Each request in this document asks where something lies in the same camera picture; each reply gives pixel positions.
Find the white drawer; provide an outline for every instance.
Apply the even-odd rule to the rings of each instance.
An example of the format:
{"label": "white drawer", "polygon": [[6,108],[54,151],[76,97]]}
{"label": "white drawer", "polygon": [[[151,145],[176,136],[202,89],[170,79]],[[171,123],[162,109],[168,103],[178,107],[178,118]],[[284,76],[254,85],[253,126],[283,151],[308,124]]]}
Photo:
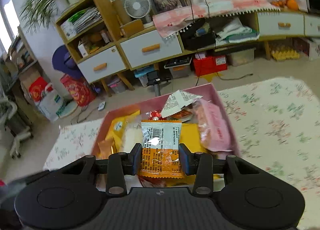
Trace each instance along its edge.
{"label": "white drawer", "polygon": [[305,16],[306,36],[320,36],[320,18],[314,16]]}
{"label": "white drawer", "polygon": [[[142,49],[160,44],[158,49],[143,53]],[[143,35],[129,39],[121,44],[132,68],[150,63],[162,58],[182,53],[176,35],[163,39],[158,31],[150,31]]]}
{"label": "white drawer", "polygon": [[302,14],[264,12],[258,13],[259,31],[265,35],[304,35]]}
{"label": "white drawer", "polygon": [[[105,68],[98,71],[93,70],[95,67],[104,63],[107,64]],[[97,55],[84,60],[78,64],[78,67],[89,83],[126,69],[116,46],[108,48]]]}

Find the floral tablecloth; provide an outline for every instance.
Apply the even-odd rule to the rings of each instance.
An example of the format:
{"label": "floral tablecloth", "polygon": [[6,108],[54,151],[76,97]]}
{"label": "floral tablecloth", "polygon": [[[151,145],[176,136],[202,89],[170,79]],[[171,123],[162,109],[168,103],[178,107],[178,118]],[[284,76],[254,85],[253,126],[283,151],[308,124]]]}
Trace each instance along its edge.
{"label": "floral tablecloth", "polygon": [[242,158],[300,190],[298,226],[320,226],[320,101],[303,81],[274,78],[220,91]]}
{"label": "floral tablecloth", "polygon": [[43,169],[60,169],[91,153],[102,119],[61,128]]}

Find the window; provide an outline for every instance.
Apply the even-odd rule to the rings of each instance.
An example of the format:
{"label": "window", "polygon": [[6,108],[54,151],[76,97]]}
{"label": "window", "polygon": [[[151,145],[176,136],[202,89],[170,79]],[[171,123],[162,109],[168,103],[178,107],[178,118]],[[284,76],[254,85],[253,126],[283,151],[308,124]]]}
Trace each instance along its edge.
{"label": "window", "polygon": [[8,52],[20,25],[12,0],[0,0],[0,55]]}

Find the orange drawer handle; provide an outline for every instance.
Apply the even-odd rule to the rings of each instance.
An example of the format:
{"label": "orange drawer handle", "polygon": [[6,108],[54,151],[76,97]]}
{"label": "orange drawer handle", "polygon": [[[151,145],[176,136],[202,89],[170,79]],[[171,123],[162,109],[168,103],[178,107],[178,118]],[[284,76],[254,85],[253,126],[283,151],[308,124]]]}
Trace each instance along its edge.
{"label": "orange drawer handle", "polygon": [[278,23],[278,26],[281,28],[290,28],[291,23]]}
{"label": "orange drawer handle", "polygon": [[94,67],[93,71],[99,71],[99,70],[102,70],[102,69],[104,69],[106,67],[107,67],[107,63],[103,63],[103,64],[101,64],[99,66]]}
{"label": "orange drawer handle", "polygon": [[152,51],[152,50],[155,50],[155,49],[160,49],[160,44],[154,44],[154,45],[149,46],[149,47],[144,47],[142,49],[142,52],[146,53],[146,52],[149,52],[149,51]]}

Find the tiled floor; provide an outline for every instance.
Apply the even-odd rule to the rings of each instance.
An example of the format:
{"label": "tiled floor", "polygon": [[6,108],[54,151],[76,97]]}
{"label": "tiled floor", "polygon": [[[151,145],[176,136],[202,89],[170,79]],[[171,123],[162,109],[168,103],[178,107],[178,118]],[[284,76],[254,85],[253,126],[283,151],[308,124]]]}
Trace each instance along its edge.
{"label": "tiled floor", "polygon": [[[226,88],[233,88],[245,84],[250,84],[258,81],[267,80],[270,78],[284,76],[295,77],[306,82],[306,84],[313,90],[315,95],[320,97],[320,60],[309,62],[306,58],[296,61],[275,62],[273,60],[267,61],[264,58],[256,58],[254,62],[239,66],[229,67],[227,71],[222,72],[222,78],[237,78],[243,75],[253,73],[253,76],[245,77],[240,80],[223,81],[218,77],[214,77],[212,83],[217,90],[224,90]],[[168,94],[178,89],[194,87],[197,81],[196,76],[189,76],[187,78],[180,78],[173,80],[172,83],[161,88],[162,94]],[[205,79],[199,79],[198,85],[207,83]],[[95,120],[102,118],[108,110],[116,109],[128,104],[146,100],[155,96],[152,88],[143,88],[135,86],[135,91],[126,91],[121,94],[113,95],[111,98],[105,95],[99,96],[93,101],[88,109],[81,115],[85,117],[91,110],[96,109],[100,102],[107,101],[105,110],[98,112],[93,111],[87,120]],[[34,138],[28,140],[22,145],[20,150],[22,157],[20,159],[7,159],[2,170],[0,178],[6,182],[11,181],[17,177],[22,177],[36,171],[42,170],[44,162],[52,149],[58,135],[60,126],[70,124],[70,120],[79,114],[80,108],[67,118],[58,120],[51,124],[49,122],[42,122],[34,128]]]}

